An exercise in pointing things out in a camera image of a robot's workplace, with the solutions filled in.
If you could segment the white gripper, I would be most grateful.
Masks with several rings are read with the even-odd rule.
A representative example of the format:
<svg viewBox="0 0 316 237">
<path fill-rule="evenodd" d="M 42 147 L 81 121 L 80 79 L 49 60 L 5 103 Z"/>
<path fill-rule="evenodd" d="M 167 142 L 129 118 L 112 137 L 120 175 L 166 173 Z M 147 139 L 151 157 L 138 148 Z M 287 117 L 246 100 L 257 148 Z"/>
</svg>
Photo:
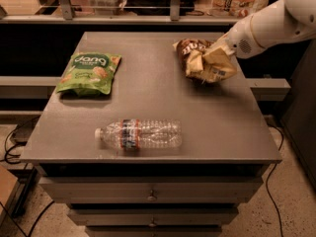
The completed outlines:
<svg viewBox="0 0 316 237">
<path fill-rule="evenodd" d="M 255 40 L 252 32 L 252 18 L 246 17 L 238 21 L 227 33 L 227 44 L 212 45 L 202 54 L 193 50 L 187 59 L 186 75 L 203 71 L 203 60 L 209 64 L 227 65 L 235 53 L 238 58 L 248 59 L 265 51 Z"/>
</svg>

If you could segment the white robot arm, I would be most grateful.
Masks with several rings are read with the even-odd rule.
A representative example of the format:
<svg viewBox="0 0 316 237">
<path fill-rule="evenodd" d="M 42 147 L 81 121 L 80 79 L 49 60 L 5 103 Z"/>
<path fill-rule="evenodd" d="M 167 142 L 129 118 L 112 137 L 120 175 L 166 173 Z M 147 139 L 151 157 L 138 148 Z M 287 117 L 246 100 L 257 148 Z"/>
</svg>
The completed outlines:
<svg viewBox="0 0 316 237">
<path fill-rule="evenodd" d="M 277 0 L 239 20 L 211 48 L 236 56 L 248 76 L 290 77 L 315 36 L 316 0 Z"/>
</svg>

